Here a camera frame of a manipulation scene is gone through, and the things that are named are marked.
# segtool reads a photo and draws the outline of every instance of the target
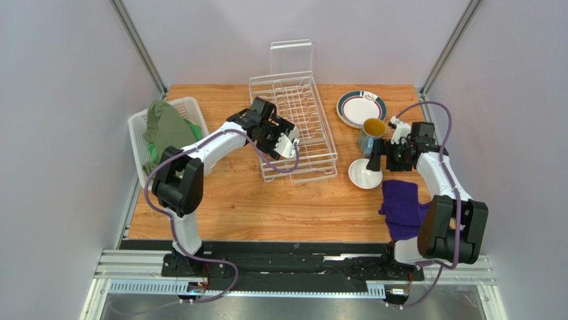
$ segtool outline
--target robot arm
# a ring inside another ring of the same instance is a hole
[[[230,116],[214,133],[204,140],[183,147],[164,150],[160,163],[167,162],[158,171],[152,184],[152,193],[172,216],[177,239],[174,248],[181,244],[190,254],[201,248],[195,210],[203,198],[204,172],[230,152],[255,142],[256,148],[272,158],[294,158],[299,142],[295,125],[276,114],[276,106],[256,98],[249,109]],[[186,155],[175,160],[170,158]]]
[[[434,139],[434,124],[415,122],[412,126],[396,117],[389,123],[395,129],[390,140],[377,140],[367,165],[368,170],[381,168],[381,156],[386,155],[386,169],[390,171],[412,171],[424,178],[432,202],[417,237],[397,241],[390,252],[396,263],[415,265],[422,261],[447,260],[453,262],[455,230],[450,221],[456,218],[456,196],[443,166],[442,159],[461,203],[461,226],[459,238],[459,263],[473,264],[479,256],[485,231],[487,206],[474,201],[459,184],[449,164],[446,150],[441,150]]]

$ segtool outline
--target blue mug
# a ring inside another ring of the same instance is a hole
[[[364,157],[370,157],[375,140],[382,138],[387,132],[387,125],[379,119],[370,118],[363,122],[361,133],[357,139],[359,150]]]

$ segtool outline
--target white plastic basket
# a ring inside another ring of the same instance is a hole
[[[193,124],[201,127],[201,133],[203,137],[209,135],[209,130],[197,104],[197,100],[193,97],[185,97],[181,99],[176,99],[168,101],[168,103],[174,107],[179,115],[190,120]],[[150,152],[146,149],[148,141],[142,136],[146,132],[148,122],[148,109],[140,111],[134,114],[130,119],[128,119],[128,129],[130,131],[130,141],[132,142],[132,151],[134,152],[134,162],[136,162],[136,170],[138,171],[138,180],[140,185],[144,188],[146,179],[148,175],[142,170],[142,165],[148,161],[151,161]],[[210,169],[208,172],[204,172],[208,175],[212,172]]]

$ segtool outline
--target dish rack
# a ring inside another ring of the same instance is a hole
[[[290,176],[294,183],[337,176],[337,150],[311,71],[251,78],[251,102],[261,97],[276,105],[277,114],[294,123],[300,132],[300,163],[291,173],[280,173],[261,162],[265,182]],[[271,161],[279,169],[289,169],[296,159]]]

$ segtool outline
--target wooden tabletop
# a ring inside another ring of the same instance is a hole
[[[258,156],[250,146],[230,153],[205,177],[203,201],[197,209],[199,234],[210,240],[351,241],[391,240],[385,218],[377,212],[381,186],[362,190],[349,180],[347,170],[363,157],[357,148],[358,129],[348,127],[337,115],[340,96],[354,90],[373,92],[384,100],[387,119],[418,101],[411,85],[318,85],[339,159],[338,175],[308,183],[281,177],[264,182]],[[209,132],[226,118],[250,106],[248,85],[173,85],[168,100],[196,98]],[[423,121],[419,107],[402,116],[411,123]],[[390,137],[391,130],[385,137]],[[384,172],[384,180],[398,179],[419,186],[419,201],[430,201],[423,179],[416,171]],[[130,239],[171,239],[167,218],[153,212],[140,196],[129,230]]]

